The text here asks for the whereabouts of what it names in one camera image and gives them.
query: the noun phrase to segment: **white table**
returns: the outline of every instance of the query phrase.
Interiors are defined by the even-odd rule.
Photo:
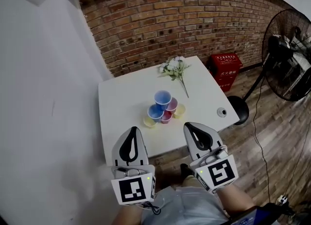
[[[178,80],[159,77],[158,66],[142,69],[99,84],[99,109],[104,153],[107,165],[112,165],[111,151],[122,133],[137,126],[142,133],[148,156],[155,156],[185,146],[183,126],[187,121],[207,125],[220,131],[239,120],[209,71],[197,56],[186,58],[191,67],[185,70],[184,81],[189,94]],[[150,129],[143,124],[147,109],[154,103],[154,94],[167,90],[186,106],[180,120],[157,124]],[[227,116],[221,118],[217,109],[223,107]]]

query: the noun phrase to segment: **plastic cup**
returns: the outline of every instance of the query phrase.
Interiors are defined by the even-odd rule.
[[[166,108],[166,111],[171,112],[172,114],[175,113],[176,109],[178,106],[178,101],[176,98],[172,97],[171,102],[169,103],[169,105]]]
[[[171,112],[165,111],[165,112],[164,112],[164,115],[162,116],[161,122],[162,122],[163,124],[167,124],[167,123],[170,122],[170,120],[172,119],[172,117],[173,117],[173,114],[172,114]]]
[[[151,119],[149,116],[144,117],[144,124],[149,128],[154,128],[156,126],[156,122]]]
[[[174,118],[180,119],[186,112],[186,107],[183,104],[178,104],[175,113],[173,114]]]
[[[172,100],[172,96],[165,90],[160,90],[155,94],[155,103],[159,110],[164,111]]]
[[[148,116],[153,119],[154,122],[160,122],[164,111],[158,109],[156,104],[153,104],[148,108]]]

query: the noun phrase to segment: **red box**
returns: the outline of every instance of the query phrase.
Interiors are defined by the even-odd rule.
[[[214,79],[223,92],[226,92],[230,90],[243,64],[236,54],[227,53],[212,55],[209,66]]]

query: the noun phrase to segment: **pink cup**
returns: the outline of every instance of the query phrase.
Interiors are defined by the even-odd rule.
[[[178,106],[178,101],[176,100],[176,98],[172,97],[172,100],[167,106],[166,111],[169,111],[173,114],[175,113],[177,106]]]
[[[163,124],[167,124],[167,123],[170,122],[170,120],[172,119],[172,117],[173,117],[173,114],[172,114],[171,112],[169,112],[169,111],[164,111],[164,115],[163,115],[162,118],[161,118],[161,122],[162,122]]]

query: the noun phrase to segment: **electric fan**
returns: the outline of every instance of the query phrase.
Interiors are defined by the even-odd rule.
[[[262,72],[244,98],[228,99],[243,124],[249,109],[246,99],[265,77],[272,91],[287,101],[298,101],[311,90],[311,23],[302,13],[288,9],[270,21],[262,42]]]

